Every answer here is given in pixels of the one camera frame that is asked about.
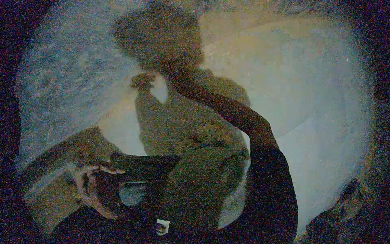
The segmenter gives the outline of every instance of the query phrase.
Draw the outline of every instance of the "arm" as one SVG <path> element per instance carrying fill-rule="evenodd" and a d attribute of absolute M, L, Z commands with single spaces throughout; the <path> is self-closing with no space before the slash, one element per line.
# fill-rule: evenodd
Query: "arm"
<path fill-rule="evenodd" d="M 208 91 L 194 80 L 190 70 L 171 72 L 164 75 L 173 87 L 183 96 L 209 106 L 230 124 L 242 130 L 250 138 L 252 145 L 273 145 L 278 148 L 271 126 L 266 119 L 251 108 L 234 99 Z"/>

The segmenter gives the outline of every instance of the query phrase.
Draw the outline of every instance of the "person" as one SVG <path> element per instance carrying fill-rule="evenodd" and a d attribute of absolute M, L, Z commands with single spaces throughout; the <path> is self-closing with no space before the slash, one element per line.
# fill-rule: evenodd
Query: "person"
<path fill-rule="evenodd" d="M 298 205 L 288 163 L 270 124 L 251 108 L 193 82 L 192 71 L 180 64 L 172 64 L 162 75 L 178 93 L 214 109 L 249 136 L 251 165 L 246 186 L 247 201 L 242 214 L 222 229 L 201 237 L 175 232 L 172 238 L 176 243 L 292 243 L 297 234 Z M 89 166 L 82 174 L 97 168 Z M 108 170 L 107 166 L 103 169 L 113 174 L 123 173 Z M 82 189 L 82 180 L 77 182 Z M 96 205 L 95 209 L 106 218 L 115 219 L 96 199 L 88 203 Z"/>
<path fill-rule="evenodd" d="M 175 35 L 147 31 L 144 27 L 149 27 L 148 23 L 153 23 L 151 26 L 158 30 L 169 29 Z M 195 76 L 203 61 L 196 17 L 172 6 L 152 4 L 150 8 L 125 15 L 114 23 L 113 30 L 122 50 L 134 57 L 144 70 L 161 74 L 179 94 L 212 108 L 250 138 L 247 200 L 241 215 L 226 227 L 202 236 L 173 230 L 164 238 L 174 243 L 292 243 L 298 228 L 298 205 L 289 165 L 265 118 L 244 104 L 196 83 Z M 156 53 L 159 53 L 158 58 L 153 58 Z M 90 191 L 83 188 L 82 175 L 98 169 L 99 166 L 87 166 L 79 171 L 76 177 L 79 191 L 89 192 L 84 198 L 90 206 L 96 205 L 101 215 L 116 219 L 93 194 L 93 174 L 88 174 Z M 115 169 L 109 172 L 122 173 Z"/>

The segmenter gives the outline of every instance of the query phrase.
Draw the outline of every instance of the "hand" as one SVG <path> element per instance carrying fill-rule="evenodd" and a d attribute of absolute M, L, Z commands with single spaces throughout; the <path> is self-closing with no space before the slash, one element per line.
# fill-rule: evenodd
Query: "hand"
<path fill-rule="evenodd" d="M 94 173 L 102 170 L 110 174 L 122 174 L 125 173 L 123 170 L 115 170 L 108 166 L 92 166 L 86 162 L 85 156 L 82 151 L 78 152 L 78 167 L 74 172 L 74 181 L 77 185 L 78 193 L 80 194 L 81 199 L 98 211 L 103 217 L 107 219 L 118 219 L 112 211 L 105 208 L 102 203 L 99 201 L 99 198 L 95 192 L 96 182 L 94 178 Z"/>
<path fill-rule="evenodd" d="M 151 84 L 156 76 L 148 73 L 140 73 L 131 79 L 131 87 L 138 89 L 140 92 L 148 92 L 154 85 Z"/>

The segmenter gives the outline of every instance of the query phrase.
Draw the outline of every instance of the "black t-shirt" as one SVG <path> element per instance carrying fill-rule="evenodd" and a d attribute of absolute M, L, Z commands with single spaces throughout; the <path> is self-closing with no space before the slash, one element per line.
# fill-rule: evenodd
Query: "black t-shirt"
<path fill-rule="evenodd" d="M 250 156 L 244 210 L 222 229 L 198 236 L 170 228 L 158 236 L 151 224 L 111 221 L 85 209 L 76 214 L 78 224 L 67 220 L 55 236 L 74 243 L 291 243 L 297 234 L 298 205 L 286 158 L 272 146 L 252 145 Z"/>

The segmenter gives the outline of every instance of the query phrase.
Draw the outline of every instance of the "white patch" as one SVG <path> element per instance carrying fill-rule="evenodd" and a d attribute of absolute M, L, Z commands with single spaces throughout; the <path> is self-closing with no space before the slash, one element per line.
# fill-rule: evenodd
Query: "white patch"
<path fill-rule="evenodd" d="M 169 221 L 157 219 L 156 233 L 157 235 L 165 235 L 169 230 Z"/>

